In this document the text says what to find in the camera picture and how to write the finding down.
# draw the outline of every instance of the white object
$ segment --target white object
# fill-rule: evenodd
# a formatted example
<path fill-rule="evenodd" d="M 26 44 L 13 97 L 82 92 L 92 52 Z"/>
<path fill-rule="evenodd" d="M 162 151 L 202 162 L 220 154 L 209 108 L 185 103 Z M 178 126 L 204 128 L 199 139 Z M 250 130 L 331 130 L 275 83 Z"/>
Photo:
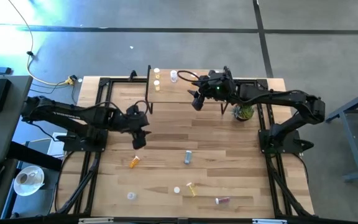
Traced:
<path fill-rule="evenodd" d="M 129 192 L 128 195 L 127 195 L 127 198 L 129 200 L 135 200 L 136 199 L 136 193 L 134 192 Z"/>
<path fill-rule="evenodd" d="M 178 72 L 175 70 L 171 71 L 171 82 L 177 82 L 178 81 Z"/>
<path fill-rule="evenodd" d="M 13 189 L 20 196 L 34 194 L 44 185 L 45 174 L 41 167 L 29 166 L 16 176 L 13 182 Z"/>
<path fill-rule="evenodd" d="M 174 191 L 176 194 L 179 194 L 180 188 L 179 188 L 179 187 L 175 187 L 175 188 L 173 189 L 173 191 Z"/>
<path fill-rule="evenodd" d="M 57 136 L 66 136 L 67 133 L 53 133 L 53 138 L 56 139 Z M 65 147 L 65 143 L 61 141 L 50 141 L 49 148 L 48 148 L 48 155 L 54 157 L 62 157 L 64 155 L 63 148 Z"/>

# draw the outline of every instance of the gray floor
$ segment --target gray floor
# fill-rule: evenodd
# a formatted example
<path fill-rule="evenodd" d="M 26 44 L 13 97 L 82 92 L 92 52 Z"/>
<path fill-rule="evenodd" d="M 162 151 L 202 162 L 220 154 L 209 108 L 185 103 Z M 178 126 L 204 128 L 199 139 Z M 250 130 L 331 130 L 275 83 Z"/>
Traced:
<path fill-rule="evenodd" d="M 13 2 L 32 25 L 257 27 L 252 0 Z M 358 29 L 358 0 L 259 0 L 259 4 L 266 29 Z M 0 0 L 0 23 L 22 24 L 7 1 Z M 267 35 L 266 39 L 273 75 L 284 78 L 287 89 L 321 96 L 327 113 L 358 95 L 358 35 Z M 266 77 L 258 34 L 34 32 L 34 40 L 37 61 L 31 70 L 50 82 L 69 75 L 128 75 L 133 69 L 145 74 L 148 64 L 160 68 L 227 65 L 236 77 Z M 25 75 L 29 47 L 28 32 L 0 28 L 0 66 Z M 71 103 L 70 88 L 47 96 Z M 51 124 L 40 125 L 49 133 L 62 131 Z M 358 220 L 358 181 L 341 179 L 356 171 L 341 122 L 305 126 L 300 132 L 315 143 L 305 152 L 305 161 L 316 214 Z M 38 129 L 19 122 L 14 140 L 44 137 Z"/>

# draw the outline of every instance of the small cup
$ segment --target small cup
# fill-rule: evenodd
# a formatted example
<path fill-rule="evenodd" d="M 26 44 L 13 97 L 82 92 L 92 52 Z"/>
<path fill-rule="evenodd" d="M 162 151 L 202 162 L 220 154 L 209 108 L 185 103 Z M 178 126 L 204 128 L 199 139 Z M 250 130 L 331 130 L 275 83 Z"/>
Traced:
<path fill-rule="evenodd" d="M 171 82 L 177 82 L 178 81 L 178 72 L 175 70 L 171 71 Z"/>
<path fill-rule="evenodd" d="M 18 184 L 22 184 L 22 185 L 33 185 L 35 182 L 35 175 L 36 173 L 33 172 L 29 175 L 27 174 L 19 174 L 17 176 L 16 182 Z"/>
<path fill-rule="evenodd" d="M 155 91 L 160 91 L 160 81 L 154 81 Z"/>
<path fill-rule="evenodd" d="M 160 69 L 159 68 L 155 68 L 154 69 L 154 74 L 155 74 L 155 78 L 159 79 L 160 78 Z"/>

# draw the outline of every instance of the yellow object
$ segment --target yellow object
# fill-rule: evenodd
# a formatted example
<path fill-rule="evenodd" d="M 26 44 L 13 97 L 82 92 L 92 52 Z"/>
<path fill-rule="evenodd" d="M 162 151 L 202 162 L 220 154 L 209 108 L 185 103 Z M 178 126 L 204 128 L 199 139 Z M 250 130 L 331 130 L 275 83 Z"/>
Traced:
<path fill-rule="evenodd" d="M 193 197 L 195 197 L 197 194 L 196 194 L 196 191 L 194 190 L 193 184 L 190 182 L 190 183 L 186 184 L 186 186 L 188 186 L 190 188 L 190 191 L 193 194 Z"/>
<path fill-rule="evenodd" d="M 139 157 L 135 156 L 135 158 L 132 160 L 131 164 L 129 164 L 130 168 L 134 168 L 136 164 L 138 164 L 140 161 Z"/>

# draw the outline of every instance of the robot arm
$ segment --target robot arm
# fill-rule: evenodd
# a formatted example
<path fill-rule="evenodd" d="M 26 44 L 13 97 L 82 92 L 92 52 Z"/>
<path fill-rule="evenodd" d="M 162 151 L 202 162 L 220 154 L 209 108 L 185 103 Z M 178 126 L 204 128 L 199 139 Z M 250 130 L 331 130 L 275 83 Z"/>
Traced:
<path fill-rule="evenodd" d="M 204 99 L 212 98 L 216 101 L 225 101 L 232 105 L 254 105 L 266 103 L 271 105 L 292 106 L 298 110 L 298 114 L 282 124 L 273 124 L 268 133 L 264 133 L 261 140 L 261 148 L 269 153 L 281 151 L 288 135 L 295 139 L 297 148 L 287 152 L 301 152 L 313 147 L 311 142 L 300 140 L 294 131 L 305 124 L 318 124 L 324 121 L 325 103 L 320 98 L 309 95 L 300 90 L 273 91 L 266 90 L 262 86 L 257 87 L 248 84 L 241 84 L 232 78 L 231 71 L 226 66 L 222 73 L 209 71 L 208 75 L 200 76 L 197 81 L 192 82 L 198 86 L 198 91 L 190 91 L 194 96 L 192 105 L 195 110 L 201 110 Z"/>
<path fill-rule="evenodd" d="M 142 127 L 149 125 L 145 112 L 139 111 L 136 104 L 130 106 L 126 114 L 118 107 L 99 106 L 101 104 L 113 104 L 103 102 L 88 108 L 68 105 L 50 100 L 44 96 L 27 97 L 23 108 L 23 121 L 48 121 L 75 134 L 75 136 L 59 136 L 63 142 L 78 138 L 83 144 L 95 145 L 102 141 L 100 130 L 129 133 L 134 140 L 134 149 L 146 145 L 145 136 L 149 132 L 143 131 Z"/>

